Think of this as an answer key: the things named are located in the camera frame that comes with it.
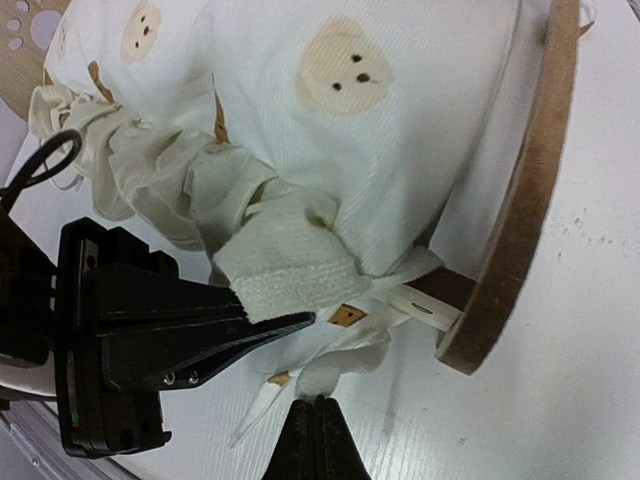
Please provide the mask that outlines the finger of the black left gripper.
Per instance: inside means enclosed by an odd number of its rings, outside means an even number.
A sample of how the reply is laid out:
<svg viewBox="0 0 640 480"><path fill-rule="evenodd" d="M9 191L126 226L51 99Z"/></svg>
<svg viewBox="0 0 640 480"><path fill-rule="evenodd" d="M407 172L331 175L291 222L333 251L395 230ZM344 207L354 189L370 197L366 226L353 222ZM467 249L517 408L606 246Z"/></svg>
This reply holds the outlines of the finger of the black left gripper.
<svg viewBox="0 0 640 480"><path fill-rule="evenodd" d="M241 302L228 288L120 264L97 270L97 302L98 312L109 320L246 317Z"/></svg>
<svg viewBox="0 0 640 480"><path fill-rule="evenodd" d="M116 392L196 388L314 321L315 315L305 312L256 324L236 317L110 334L101 345L103 381Z"/></svg>

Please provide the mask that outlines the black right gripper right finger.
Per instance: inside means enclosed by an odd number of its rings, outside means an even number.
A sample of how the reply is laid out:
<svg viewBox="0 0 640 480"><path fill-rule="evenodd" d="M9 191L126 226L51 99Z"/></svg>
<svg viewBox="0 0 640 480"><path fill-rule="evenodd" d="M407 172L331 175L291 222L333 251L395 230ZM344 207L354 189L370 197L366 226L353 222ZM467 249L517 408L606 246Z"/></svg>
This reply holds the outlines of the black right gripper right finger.
<svg viewBox="0 0 640 480"><path fill-rule="evenodd" d="M316 398L315 438L316 479L371 479L342 410L333 398Z"/></svg>

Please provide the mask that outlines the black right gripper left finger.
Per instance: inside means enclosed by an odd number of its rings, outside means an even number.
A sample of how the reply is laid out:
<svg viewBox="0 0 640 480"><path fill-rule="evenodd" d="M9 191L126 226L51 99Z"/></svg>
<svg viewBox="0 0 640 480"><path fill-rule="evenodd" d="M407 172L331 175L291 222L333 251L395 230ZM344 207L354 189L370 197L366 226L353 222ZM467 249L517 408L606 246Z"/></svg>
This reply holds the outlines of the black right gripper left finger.
<svg viewBox="0 0 640 480"><path fill-rule="evenodd" d="M315 405L295 400L288 411L263 480L316 478Z"/></svg>

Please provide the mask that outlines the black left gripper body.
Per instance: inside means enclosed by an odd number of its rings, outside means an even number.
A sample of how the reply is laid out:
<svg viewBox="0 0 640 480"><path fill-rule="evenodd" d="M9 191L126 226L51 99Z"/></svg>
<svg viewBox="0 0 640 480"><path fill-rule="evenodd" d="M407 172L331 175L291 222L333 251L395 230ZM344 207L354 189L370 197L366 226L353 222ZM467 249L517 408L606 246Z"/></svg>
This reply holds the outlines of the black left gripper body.
<svg viewBox="0 0 640 480"><path fill-rule="evenodd" d="M148 272L178 276L177 262L121 227L108 230L89 218L61 231L55 313L59 324L54 350L55 385L64 451L73 457L101 459L163 447L157 392L118 393L103 379L103 340L98 336L95 295L87 276L122 263Z"/></svg>

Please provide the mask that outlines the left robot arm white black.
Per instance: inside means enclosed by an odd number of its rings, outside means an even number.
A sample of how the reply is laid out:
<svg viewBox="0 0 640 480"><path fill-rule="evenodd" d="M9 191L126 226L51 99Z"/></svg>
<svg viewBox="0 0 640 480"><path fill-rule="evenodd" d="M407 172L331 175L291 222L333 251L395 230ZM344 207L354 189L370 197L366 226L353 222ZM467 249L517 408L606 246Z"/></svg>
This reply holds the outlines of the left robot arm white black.
<svg viewBox="0 0 640 480"><path fill-rule="evenodd" d="M162 392L198 387L314 317L252 323L231 290L182 279L168 254L88 218L63 227L51 261L10 211L52 154L69 165L81 147L77 131L54 135L1 191L1 361L52 361L63 448L100 459L164 446Z"/></svg>

